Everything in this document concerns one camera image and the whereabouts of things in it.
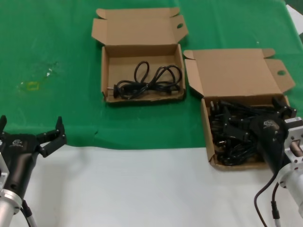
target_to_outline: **cardboard box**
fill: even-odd
[[[179,8],[158,9],[97,9],[99,19],[94,19],[92,37],[102,47],[101,91],[106,102],[159,101],[183,99],[185,96],[185,75],[182,52],[178,42],[188,34]],[[147,91],[138,99],[114,98],[113,88],[121,80],[134,81],[134,70],[139,62],[147,61],[150,72],[145,81],[150,81],[160,66],[177,65],[183,72],[179,83],[180,92],[167,95]],[[176,79],[178,71],[172,69]],[[138,70],[140,80],[146,66]],[[169,80],[166,71],[159,81]]]
[[[252,160],[240,166],[224,166],[214,152],[208,116],[211,101],[231,100],[246,105],[271,105],[272,97],[288,103],[283,93],[295,86],[285,65],[269,59],[273,49],[220,49],[184,51],[189,85],[204,96],[202,122],[209,163],[222,170],[265,167]]]

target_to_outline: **green cloth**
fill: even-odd
[[[303,46],[281,0],[2,0],[0,114],[6,131],[40,133],[63,117],[68,143],[117,149],[205,146],[200,100],[110,107],[100,92],[101,49],[91,37],[97,8],[179,6],[182,49],[274,48],[303,115]]]

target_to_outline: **box lid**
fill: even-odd
[[[97,9],[92,37],[105,45],[176,44],[188,34],[179,8]]]
[[[204,97],[281,94],[295,86],[273,49],[184,51],[189,85]]]

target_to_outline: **tangled cables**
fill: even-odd
[[[147,70],[141,81],[137,79],[137,71],[139,67],[146,64]],[[179,78],[176,80],[176,76],[171,70],[171,68],[176,68],[179,73]],[[159,67],[150,82],[145,82],[150,70],[150,65],[147,61],[140,62],[136,69],[134,70],[134,81],[121,80],[116,85],[114,85],[114,98],[121,97],[122,99],[134,99],[142,95],[147,90],[154,90],[159,92],[165,92],[171,94],[172,91],[180,91],[180,86],[178,83],[182,80],[182,71],[176,65],[169,65]],[[158,81],[160,77],[168,71],[172,77],[171,81]]]

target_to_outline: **white table surface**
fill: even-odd
[[[120,151],[64,146],[39,157],[25,199],[39,227],[261,227],[253,198],[270,170],[222,172],[205,148]],[[268,223],[273,187],[258,204]],[[303,220],[286,189],[283,227]],[[12,227],[26,227],[21,212]]]

